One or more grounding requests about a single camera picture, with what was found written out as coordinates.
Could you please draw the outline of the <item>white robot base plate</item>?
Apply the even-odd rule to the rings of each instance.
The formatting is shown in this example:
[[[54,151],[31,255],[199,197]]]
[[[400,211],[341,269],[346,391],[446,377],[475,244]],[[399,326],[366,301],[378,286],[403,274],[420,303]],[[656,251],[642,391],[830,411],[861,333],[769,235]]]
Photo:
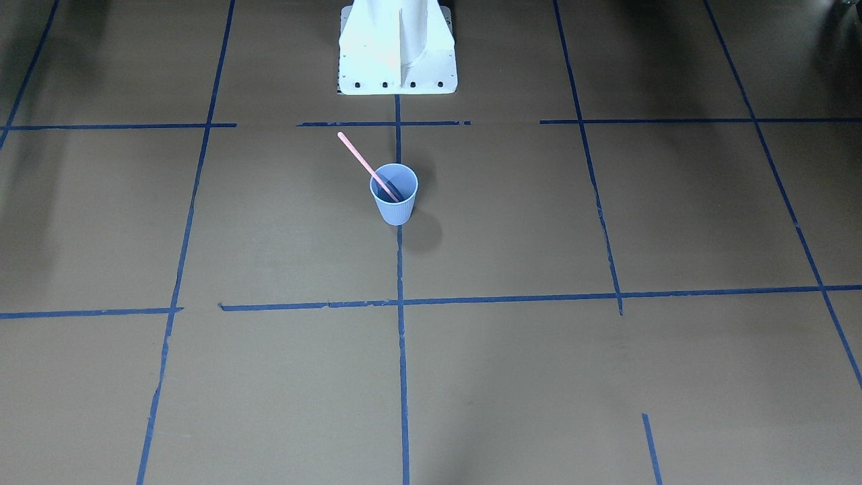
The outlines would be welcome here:
[[[437,1],[354,1],[341,9],[338,43],[343,95],[457,91],[452,12]]]

